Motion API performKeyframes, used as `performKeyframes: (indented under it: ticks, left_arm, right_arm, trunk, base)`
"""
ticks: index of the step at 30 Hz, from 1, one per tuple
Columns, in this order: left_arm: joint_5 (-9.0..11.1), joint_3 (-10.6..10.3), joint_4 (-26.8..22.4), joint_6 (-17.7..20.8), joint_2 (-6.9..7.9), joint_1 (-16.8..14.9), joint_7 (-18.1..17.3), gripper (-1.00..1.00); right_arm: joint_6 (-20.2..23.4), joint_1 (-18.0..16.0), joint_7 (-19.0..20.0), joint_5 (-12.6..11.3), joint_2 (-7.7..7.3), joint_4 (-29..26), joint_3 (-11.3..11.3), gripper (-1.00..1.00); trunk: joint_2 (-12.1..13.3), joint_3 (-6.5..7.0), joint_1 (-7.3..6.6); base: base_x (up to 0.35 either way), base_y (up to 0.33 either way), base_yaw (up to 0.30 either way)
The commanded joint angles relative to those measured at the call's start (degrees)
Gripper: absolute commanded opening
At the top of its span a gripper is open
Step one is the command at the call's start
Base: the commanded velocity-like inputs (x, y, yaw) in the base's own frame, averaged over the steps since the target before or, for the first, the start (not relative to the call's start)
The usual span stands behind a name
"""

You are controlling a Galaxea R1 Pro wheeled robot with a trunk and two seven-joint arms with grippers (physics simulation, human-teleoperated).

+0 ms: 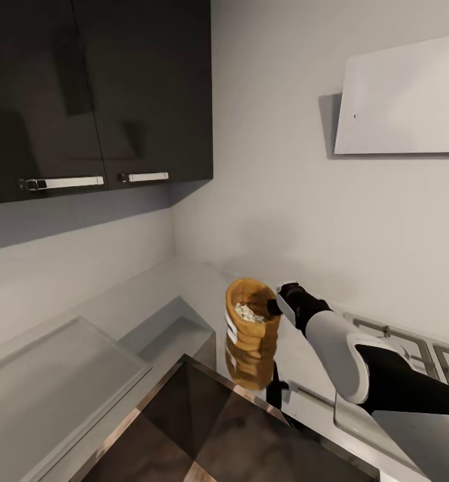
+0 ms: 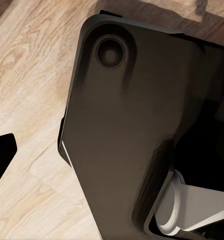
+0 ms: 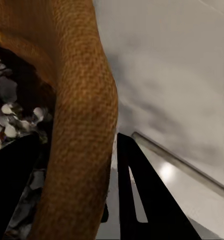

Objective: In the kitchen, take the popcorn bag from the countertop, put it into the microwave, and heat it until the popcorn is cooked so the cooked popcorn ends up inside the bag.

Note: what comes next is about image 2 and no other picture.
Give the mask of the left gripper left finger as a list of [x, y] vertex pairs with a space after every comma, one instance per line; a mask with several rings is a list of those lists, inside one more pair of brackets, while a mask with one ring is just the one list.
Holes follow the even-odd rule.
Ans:
[[0, 179], [17, 153], [17, 142], [14, 134], [0, 136]]

